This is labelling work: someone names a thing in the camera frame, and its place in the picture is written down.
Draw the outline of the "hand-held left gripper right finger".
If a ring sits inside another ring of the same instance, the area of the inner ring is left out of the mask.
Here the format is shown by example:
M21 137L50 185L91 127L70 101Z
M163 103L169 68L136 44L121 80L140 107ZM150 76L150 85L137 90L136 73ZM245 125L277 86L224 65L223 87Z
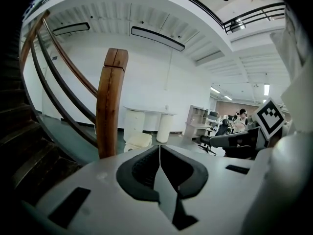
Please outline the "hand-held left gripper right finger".
M160 166L180 199L197 196L208 180L203 164L165 145L160 147Z

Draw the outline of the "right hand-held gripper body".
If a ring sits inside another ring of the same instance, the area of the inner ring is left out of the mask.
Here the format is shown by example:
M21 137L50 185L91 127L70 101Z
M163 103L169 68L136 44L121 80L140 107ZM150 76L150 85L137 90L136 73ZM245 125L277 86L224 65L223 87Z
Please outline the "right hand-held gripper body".
M280 107L268 98L248 119L246 131L256 151L274 147L283 137L286 119Z

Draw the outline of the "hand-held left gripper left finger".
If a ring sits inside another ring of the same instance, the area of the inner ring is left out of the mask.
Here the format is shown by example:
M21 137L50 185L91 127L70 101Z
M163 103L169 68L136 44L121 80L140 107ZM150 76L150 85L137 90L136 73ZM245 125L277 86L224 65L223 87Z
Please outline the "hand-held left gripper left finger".
M116 180L132 198L158 203L154 184L159 166L159 146L155 145L125 161L116 172Z

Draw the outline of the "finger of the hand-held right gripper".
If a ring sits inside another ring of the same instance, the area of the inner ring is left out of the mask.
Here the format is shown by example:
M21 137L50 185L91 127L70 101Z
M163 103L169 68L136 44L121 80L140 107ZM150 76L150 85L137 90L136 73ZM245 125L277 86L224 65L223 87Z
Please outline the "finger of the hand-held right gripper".
M210 138L210 145L213 147L237 147L242 145L248 136L247 131L214 136Z

